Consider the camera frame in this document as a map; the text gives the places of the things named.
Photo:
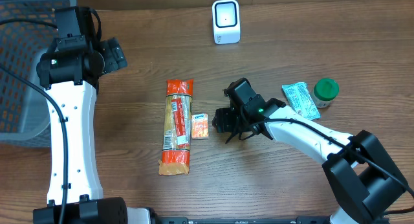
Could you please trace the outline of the small orange tissue pack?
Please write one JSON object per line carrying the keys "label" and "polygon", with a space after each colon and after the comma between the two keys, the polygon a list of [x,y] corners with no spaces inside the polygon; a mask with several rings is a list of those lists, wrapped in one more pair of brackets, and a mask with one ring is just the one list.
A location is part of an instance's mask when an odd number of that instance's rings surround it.
{"label": "small orange tissue pack", "polygon": [[206,113],[191,117],[191,137],[192,139],[207,139],[209,137],[209,123]]}

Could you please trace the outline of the red cracker sleeve package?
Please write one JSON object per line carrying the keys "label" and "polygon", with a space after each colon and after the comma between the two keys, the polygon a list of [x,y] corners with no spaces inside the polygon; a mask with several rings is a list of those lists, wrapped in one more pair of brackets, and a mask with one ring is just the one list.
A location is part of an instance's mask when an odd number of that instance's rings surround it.
{"label": "red cracker sleeve package", "polygon": [[193,80],[168,80],[159,175],[190,171],[191,111]]}

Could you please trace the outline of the teal wet wipes pack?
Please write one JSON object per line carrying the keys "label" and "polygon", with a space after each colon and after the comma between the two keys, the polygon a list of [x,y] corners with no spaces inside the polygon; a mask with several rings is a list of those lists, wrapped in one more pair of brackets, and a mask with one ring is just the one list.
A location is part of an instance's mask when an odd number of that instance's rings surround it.
{"label": "teal wet wipes pack", "polygon": [[321,117],[305,82],[281,86],[289,106],[299,115],[308,119],[315,120]]}

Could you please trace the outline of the green lid jar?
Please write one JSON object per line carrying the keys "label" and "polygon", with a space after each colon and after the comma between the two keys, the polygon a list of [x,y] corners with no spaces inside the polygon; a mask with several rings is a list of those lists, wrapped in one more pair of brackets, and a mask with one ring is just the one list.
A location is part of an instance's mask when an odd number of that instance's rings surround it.
{"label": "green lid jar", "polygon": [[332,78],[319,80],[311,92],[311,98],[317,108],[325,108],[331,104],[339,93],[339,85]]}

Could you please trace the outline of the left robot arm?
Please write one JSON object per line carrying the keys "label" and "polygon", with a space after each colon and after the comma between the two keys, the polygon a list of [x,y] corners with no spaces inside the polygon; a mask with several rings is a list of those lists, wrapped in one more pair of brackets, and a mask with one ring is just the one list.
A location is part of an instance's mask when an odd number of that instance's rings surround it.
{"label": "left robot arm", "polygon": [[36,70],[47,99],[51,177],[47,207],[34,223],[156,223],[150,208],[129,208],[121,197],[105,198],[94,149],[98,80],[126,67],[119,43],[102,41],[97,12],[72,6],[55,11],[58,37]]}

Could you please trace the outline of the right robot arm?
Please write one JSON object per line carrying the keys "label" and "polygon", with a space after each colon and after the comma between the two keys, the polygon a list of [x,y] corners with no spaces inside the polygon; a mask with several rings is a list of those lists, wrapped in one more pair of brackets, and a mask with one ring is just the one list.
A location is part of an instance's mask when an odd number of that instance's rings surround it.
{"label": "right robot arm", "polygon": [[219,133],[240,140],[245,132],[264,135],[321,164],[339,204],[326,223],[386,223],[393,214],[389,207],[405,192],[413,193],[374,134],[362,130],[351,135],[307,120],[281,100],[264,100],[246,78],[223,92],[230,106],[215,112],[212,125]]}

